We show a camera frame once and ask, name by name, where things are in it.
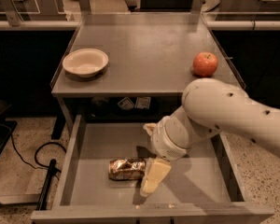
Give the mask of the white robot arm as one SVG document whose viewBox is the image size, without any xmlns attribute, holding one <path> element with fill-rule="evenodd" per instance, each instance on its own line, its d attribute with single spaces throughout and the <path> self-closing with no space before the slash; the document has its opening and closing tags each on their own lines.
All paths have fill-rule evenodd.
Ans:
<svg viewBox="0 0 280 224">
<path fill-rule="evenodd" d="M 144 129 L 156 157 L 147 162 L 140 189 L 143 197 L 155 192 L 173 161 L 221 132 L 242 136 L 280 158 L 280 109 L 258 103 L 241 88 L 213 78 L 190 82 L 182 105 Z"/>
</svg>

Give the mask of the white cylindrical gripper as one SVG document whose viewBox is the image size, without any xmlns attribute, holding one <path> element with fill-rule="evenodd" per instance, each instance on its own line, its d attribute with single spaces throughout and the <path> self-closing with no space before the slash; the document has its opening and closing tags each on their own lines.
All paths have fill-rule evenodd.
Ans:
<svg viewBox="0 0 280 224">
<path fill-rule="evenodd" d="M 148 197 L 169 174 L 171 163 L 185 157 L 191 150 L 189 133 L 177 118 L 166 116 L 157 124 L 146 123 L 143 129 L 151 136 L 151 146 L 158 158 L 149 158 L 141 182 L 140 195 Z"/>
</svg>

